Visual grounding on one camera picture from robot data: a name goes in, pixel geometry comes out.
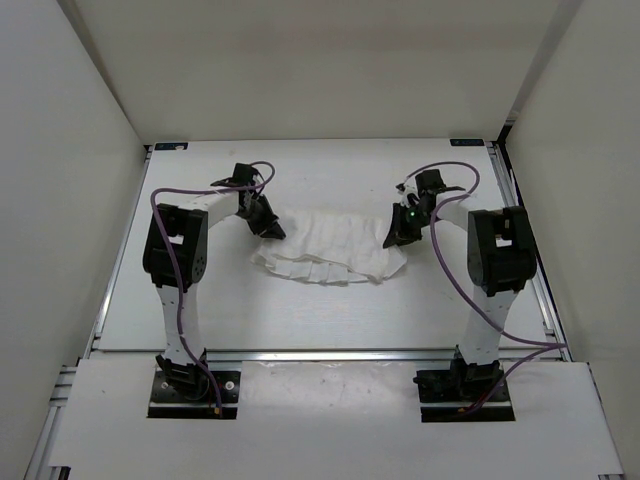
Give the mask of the white pleated skirt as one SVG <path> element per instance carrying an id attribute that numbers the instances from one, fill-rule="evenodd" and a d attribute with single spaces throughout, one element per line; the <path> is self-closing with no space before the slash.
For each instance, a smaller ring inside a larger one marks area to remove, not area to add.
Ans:
<path id="1" fill-rule="evenodd" d="M 286 280 L 339 286 L 380 284 L 407 262 L 398 247 L 383 247 L 386 230 L 378 217 L 289 209 L 280 224 L 286 238 L 263 240 L 252 262 Z"/>

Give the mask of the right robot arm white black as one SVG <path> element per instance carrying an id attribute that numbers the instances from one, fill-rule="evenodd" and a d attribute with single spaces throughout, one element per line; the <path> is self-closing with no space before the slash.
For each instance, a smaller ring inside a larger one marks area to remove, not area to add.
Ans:
<path id="1" fill-rule="evenodd" d="M 467 271 L 473 284 L 468 295 L 445 265 L 437 245 L 436 223 L 449 222 L 467 234 Z M 449 387 L 460 399 L 477 396 L 485 384 L 498 378 L 499 344 L 506 337 L 527 346 L 534 341 L 505 331 L 510 308 L 537 271 L 533 233 L 522 207 L 489 210 L 466 195 L 411 194 L 392 206 L 389 232 L 383 247 L 404 246 L 422 239 L 429 229 L 432 246 L 442 270 L 470 306 L 462 341 L 451 362 Z"/>

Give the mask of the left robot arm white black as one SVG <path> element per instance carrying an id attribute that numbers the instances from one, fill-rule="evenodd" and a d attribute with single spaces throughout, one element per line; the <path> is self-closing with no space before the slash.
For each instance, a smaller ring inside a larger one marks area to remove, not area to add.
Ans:
<path id="1" fill-rule="evenodd" d="M 175 388 L 188 400 L 202 398 L 210 386 L 197 313 L 198 284 L 208 263 L 208 233 L 232 216 L 244 220 L 257 237 L 286 238 L 262 193 L 199 195 L 152 208 L 143 269 L 156 287 L 164 317 L 166 347 L 157 362 L 167 376 L 175 376 Z"/>

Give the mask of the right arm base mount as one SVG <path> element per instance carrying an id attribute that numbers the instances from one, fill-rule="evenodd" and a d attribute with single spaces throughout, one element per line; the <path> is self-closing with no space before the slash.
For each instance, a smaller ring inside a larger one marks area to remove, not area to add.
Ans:
<path id="1" fill-rule="evenodd" d="M 498 360 L 467 363 L 456 352 L 448 369 L 418 370 L 413 382 L 418 389 L 422 423 L 516 420 Z"/>

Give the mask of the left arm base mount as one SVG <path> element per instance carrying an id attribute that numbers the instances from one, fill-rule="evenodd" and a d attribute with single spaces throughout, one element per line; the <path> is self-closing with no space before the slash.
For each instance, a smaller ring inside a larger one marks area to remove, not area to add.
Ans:
<path id="1" fill-rule="evenodd" d="M 149 396 L 147 417 L 152 419 L 235 420 L 238 414 L 241 371 L 211 372 L 220 392 L 220 403 L 210 378 L 199 372 L 195 378 L 171 378 L 157 367 Z"/>

